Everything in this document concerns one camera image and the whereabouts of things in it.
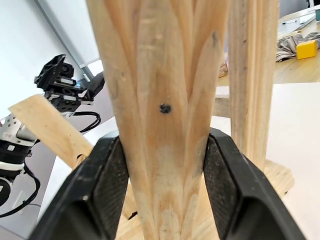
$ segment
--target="wooden board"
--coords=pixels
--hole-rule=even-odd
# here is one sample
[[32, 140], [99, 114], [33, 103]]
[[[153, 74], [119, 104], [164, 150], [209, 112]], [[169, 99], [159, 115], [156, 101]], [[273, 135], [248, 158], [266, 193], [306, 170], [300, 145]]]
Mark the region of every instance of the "wooden board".
[[87, 5], [144, 238], [190, 239], [229, 1]]
[[[295, 183], [295, 179], [290, 169], [269, 160], [266, 160], [264, 174], [267, 176], [271, 185], [274, 187], [275, 191], [278, 193], [280, 197], [283, 197]], [[134, 217], [131, 220], [127, 220], [123, 216], [118, 226], [116, 239], [143, 239], [143, 233], [139, 225], [139, 218]], [[193, 226], [192, 239], [219, 239], [204, 179], [202, 179], [201, 181], [201, 187], [199, 191], [199, 202]]]
[[231, 136], [261, 170], [266, 164], [277, 25], [278, 0], [238, 0], [230, 5]]
[[230, 118], [230, 98], [229, 95], [216, 95], [214, 106], [213, 106], [213, 116]]
[[91, 153], [93, 146], [45, 97], [33, 95], [9, 110], [71, 168]]

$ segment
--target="yellow block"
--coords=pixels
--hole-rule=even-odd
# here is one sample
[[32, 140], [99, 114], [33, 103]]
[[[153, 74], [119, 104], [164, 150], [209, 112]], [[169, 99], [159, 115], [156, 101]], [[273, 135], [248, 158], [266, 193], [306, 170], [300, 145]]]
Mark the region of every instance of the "yellow block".
[[305, 41], [301, 42], [296, 46], [296, 58], [306, 59], [314, 57], [317, 54], [317, 41]]

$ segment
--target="plywood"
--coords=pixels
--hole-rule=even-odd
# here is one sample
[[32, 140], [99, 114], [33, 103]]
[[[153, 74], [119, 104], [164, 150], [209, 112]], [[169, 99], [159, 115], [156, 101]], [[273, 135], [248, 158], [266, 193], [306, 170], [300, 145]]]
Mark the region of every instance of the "plywood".
[[278, 0], [230, 5], [229, 82], [231, 136], [264, 169], [275, 70]]
[[93, 149], [44, 96], [33, 95], [9, 110], [71, 168], [81, 163]]
[[190, 239], [229, 1], [87, 5], [144, 238]]

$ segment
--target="clamp jaw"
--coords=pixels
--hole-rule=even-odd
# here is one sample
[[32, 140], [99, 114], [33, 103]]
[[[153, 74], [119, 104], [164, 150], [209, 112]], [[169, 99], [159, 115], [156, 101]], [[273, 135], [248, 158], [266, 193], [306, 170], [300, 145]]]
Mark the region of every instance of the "clamp jaw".
[[[203, 173], [221, 240], [305, 239], [266, 176], [214, 128]], [[29, 240], [115, 239], [128, 179], [120, 139], [109, 133], [67, 177]]]

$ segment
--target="desk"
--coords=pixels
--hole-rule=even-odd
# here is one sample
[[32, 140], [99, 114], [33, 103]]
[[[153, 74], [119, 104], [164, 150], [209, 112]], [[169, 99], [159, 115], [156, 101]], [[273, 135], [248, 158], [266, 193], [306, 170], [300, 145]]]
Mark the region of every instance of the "desk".
[[[320, 23], [313, 20], [303, 29], [302, 35], [320, 31]], [[296, 58], [275, 63], [274, 84], [320, 82], [320, 52], [315, 57]], [[219, 78], [218, 86], [229, 86], [229, 75]]]

